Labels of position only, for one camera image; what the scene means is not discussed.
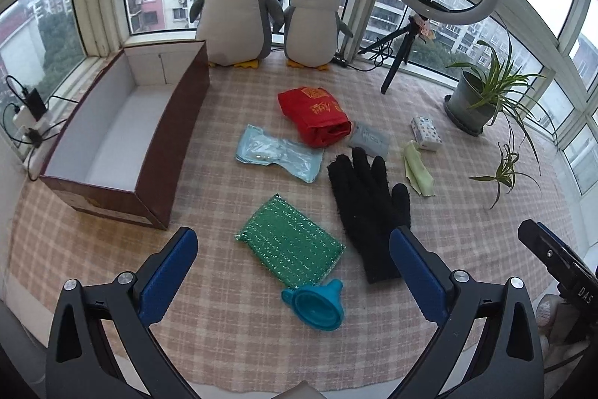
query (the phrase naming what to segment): black glove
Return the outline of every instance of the black glove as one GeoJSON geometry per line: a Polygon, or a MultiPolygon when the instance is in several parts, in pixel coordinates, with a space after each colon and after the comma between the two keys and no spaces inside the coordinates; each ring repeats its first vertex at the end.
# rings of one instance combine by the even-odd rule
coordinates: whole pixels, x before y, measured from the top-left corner
{"type": "Polygon", "coordinates": [[[368,283],[400,277],[388,250],[391,232],[411,228],[409,191],[402,183],[388,191],[386,163],[380,156],[372,167],[362,148],[353,149],[353,164],[344,154],[328,166],[328,176],[345,233],[360,253],[368,283]]]}

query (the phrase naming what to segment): light green cloth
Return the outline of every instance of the light green cloth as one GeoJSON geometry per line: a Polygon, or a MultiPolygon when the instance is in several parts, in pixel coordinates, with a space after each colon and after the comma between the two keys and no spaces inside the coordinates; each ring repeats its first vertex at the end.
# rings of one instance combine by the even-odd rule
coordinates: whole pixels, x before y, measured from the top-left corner
{"type": "Polygon", "coordinates": [[[434,178],[422,163],[422,156],[416,149],[416,142],[409,141],[403,149],[405,176],[418,195],[434,196],[434,178]]]}

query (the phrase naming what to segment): spider plant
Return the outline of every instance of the spider plant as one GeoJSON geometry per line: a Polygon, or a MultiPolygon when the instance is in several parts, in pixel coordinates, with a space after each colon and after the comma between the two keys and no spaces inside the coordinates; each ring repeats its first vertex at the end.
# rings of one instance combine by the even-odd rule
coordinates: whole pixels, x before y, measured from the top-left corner
{"type": "Polygon", "coordinates": [[[505,185],[509,191],[509,194],[513,188],[515,188],[515,179],[517,175],[527,176],[530,178],[534,183],[536,183],[537,187],[540,188],[538,182],[531,176],[515,171],[515,164],[519,161],[519,153],[515,150],[515,135],[513,134],[513,129],[510,124],[509,126],[509,142],[507,144],[501,145],[498,144],[498,149],[500,150],[500,164],[496,169],[496,173],[494,176],[470,176],[469,179],[475,181],[495,181],[496,182],[496,199],[494,203],[490,207],[490,210],[494,208],[494,205],[500,199],[500,185],[505,185]]]}
{"type": "MultiPolygon", "coordinates": [[[[529,132],[527,132],[527,128],[525,128],[523,119],[531,115],[531,110],[524,105],[524,101],[533,100],[529,95],[527,95],[527,90],[530,88],[530,78],[544,78],[544,76],[537,73],[521,74],[521,67],[513,71],[515,63],[512,60],[512,44],[510,36],[509,53],[507,59],[502,63],[498,59],[498,55],[496,54],[494,47],[483,40],[479,40],[477,44],[489,47],[491,50],[491,61],[488,71],[486,71],[485,68],[468,62],[453,63],[452,65],[447,66],[447,68],[468,68],[471,70],[470,74],[473,74],[473,76],[479,81],[477,84],[478,86],[474,87],[474,89],[478,92],[480,100],[470,105],[468,109],[477,109],[478,107],[485,106],[486,104],[495,107],[494,114],[488,125],[493,125],[501,112],[507,116],[507,121],[509,118],[514,120],[524,134],[523,140],[527,140],[529,142],[531,150],[533,151],[533,155],[536,158],[537,167],[541,173],[540,161],[537,157],[536,148],[529,135],[529,132]],[[509,95],[511,94],[516,96],[515,100],[513,98],[509,98],[509,95]]],[[[534,101],[534,104],[540,107],[542,112],[548,116],[548,120],[552,125],[554,134],[556,135],[556,128],[554,127],[548,112],[546,112],[546,110],[536,101],[534,101]]]]}

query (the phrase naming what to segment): penguin plush toy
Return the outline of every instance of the penguin plush toy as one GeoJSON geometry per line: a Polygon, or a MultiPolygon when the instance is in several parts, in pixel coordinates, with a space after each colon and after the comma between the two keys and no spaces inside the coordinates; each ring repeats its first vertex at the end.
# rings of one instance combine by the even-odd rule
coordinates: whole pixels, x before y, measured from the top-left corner
{"type": "MultiPolygon", "coordinates": [[[[285,55],[291,67],[327,70],[339,41],[339,31],[353,37],[340,20],[340,0],[290,0],[285,9],[285,55]]],[[[280,27],[274,25],[277,33],[280,27]]]]}
{"type": "Polygon", "coordinates": [[[257,68],[270,54],[275,24],[283,22],[277,0],[196,0],[189,11],[194,22],[201,13],[195,39],[205,39],[211,64],[257,68]]]}

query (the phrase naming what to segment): plaid tablecloth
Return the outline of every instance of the plaid tablecloth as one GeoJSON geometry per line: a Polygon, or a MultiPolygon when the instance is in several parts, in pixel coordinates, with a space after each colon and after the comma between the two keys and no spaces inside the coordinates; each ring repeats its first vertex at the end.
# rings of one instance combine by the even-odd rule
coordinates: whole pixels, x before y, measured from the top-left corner
{"type": "MultiPolygon", "coordinates": [[[[389,180],[406,182],[400,147],[413,135],[413,116],[433,120],[444,146],[422,151],[435,179],[437,196],[411,192],[413,232],[450,268],[468,270],[477,280],[503,283],[521,277],[535,298],[549,283],[541,263],[517,240],[522,220],[541,220],[566,242],[574,237],[570,216],[552,167],[540,152],[542,176],[527,145],[519,170],[526,178],[491,211],[495,187],[470,175],[493,173],[497,141],[506,142],[504,122],[479,138],[462,133],[443,112],[450,90],[399,74],[387,95],[380,85],[385,69],[369,73],[332,67],[329,72],[287,68],[273,53],[258,70],[214,68],[212,86],[185,160],[167,232],[80,214],[37,182],[23,190],[14,219],[10,272],[49,310],[62,284],[111,281],[135,270],[173,232],[195,229],[199,255],[161,323],[152,331],[186,379],[231,391],[283,391],[300,380],[314,387],[355,388],[407,373],[434,332],[404,282],[367,285],[358,254],[345,238],[326,166],[346,140],[327,148],[313,184],[278,166],[254,166],[234,159],[246,124],[274,136],[297,139],[280,113],[276,94],[297,86],[329,90],[354,121],[389,134],[389,180]],[[348,245],[330,277],[343,280],[345,322],[334,332],[301,323],[280,300],[282,285],[249,248],[234,240],[255,210],[275,193],[348,245]]],[[[479,335],[474,329],[473,338],[479,335]]],[[[118,352],[121,345],[114,342],[118,352]]]]}

